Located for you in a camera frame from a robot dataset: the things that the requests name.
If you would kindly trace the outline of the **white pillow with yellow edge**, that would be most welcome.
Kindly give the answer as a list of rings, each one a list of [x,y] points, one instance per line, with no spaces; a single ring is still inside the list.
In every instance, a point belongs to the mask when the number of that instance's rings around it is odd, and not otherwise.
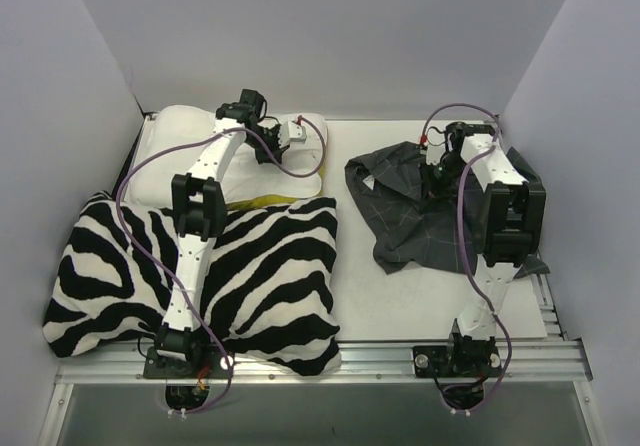
[[[284,167],[296,174],[312,171],[322,157],[322,142],[328,140],[326,119],[316,113],[303,112],[305,119],[318,129],[306,129],[303,143],[294,143],[282,156]],[[214,134],[212,112],[187,105],[162,109],[147,120],[135,150],[133,164],[170,147],[205,140]],[[143,206],[171,206],[171,180],[184,174],[199,158],[203,147],[167,154],[152,161],[134,174],[125,188],[123,200]],[[225,202],[232,209],[259,208],[269,204],[293,202],[321,194],[322,171],[296,179],[273,164],[258,164],[254,150],[242,145],[234,155],[221,182]]]

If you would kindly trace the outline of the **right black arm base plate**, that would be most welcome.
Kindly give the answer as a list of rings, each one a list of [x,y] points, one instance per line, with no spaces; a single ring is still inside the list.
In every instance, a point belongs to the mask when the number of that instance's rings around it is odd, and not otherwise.
[[[420,378],[497,378],[502,361],[496,348],[414,346],[414,374]]]

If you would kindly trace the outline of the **dark grey checked pillowcase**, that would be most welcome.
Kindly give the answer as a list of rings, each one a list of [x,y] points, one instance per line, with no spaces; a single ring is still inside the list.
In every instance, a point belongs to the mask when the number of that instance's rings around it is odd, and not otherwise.
[[[387,274],[410,262],[464,272],[456,227],[457,199],[421,204],[419,167],[425,162],[418,145],[404,141],[354,157],[344,167],[346,186],[376,238],[373,258]]]

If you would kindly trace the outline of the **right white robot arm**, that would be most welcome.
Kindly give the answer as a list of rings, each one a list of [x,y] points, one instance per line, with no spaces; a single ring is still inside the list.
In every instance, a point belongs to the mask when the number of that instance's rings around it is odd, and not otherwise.
[[[455,197],[457,219],[464,219],[465,180],[472,174],[482,198],[474,215],[472,245],[478,255],[470,273],[472,294],[454,321],[443,351],[446,368],[465,375],[478,365],[499,368],[496,316],[508,287],[538,248],[546,191],[521,174],[487,124],[453,122],[445,127],[445,150],[436,164],[420,166],[421,206]]]

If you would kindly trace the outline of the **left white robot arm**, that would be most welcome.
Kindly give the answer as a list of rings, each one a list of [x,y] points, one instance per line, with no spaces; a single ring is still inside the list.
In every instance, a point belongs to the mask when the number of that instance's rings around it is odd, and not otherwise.
[[[278,164],[289,147],[289,137],[278,126],[264,128],[267,101],[256,90],[244,89],[236,102],[215,111],[214,136],[184,174],[171,181],[178,260],[169,306],[154,340],[156,354],[180,377],[196,374],[202,365],[203,342],[198,329],[199,300],[206,264],[224,231],[228,210],[222,179],[241,145],[254,149],[260,164]]]

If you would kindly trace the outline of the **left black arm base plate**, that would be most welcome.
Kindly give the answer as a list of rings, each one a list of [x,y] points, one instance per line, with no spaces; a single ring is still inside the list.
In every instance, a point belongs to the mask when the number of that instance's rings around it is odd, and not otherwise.
[[[195,362],[161,356],[154,347],[146,352],[142,376],[145,379],[227,379],[228,368],[222,354],[209,345],[199,354]]]

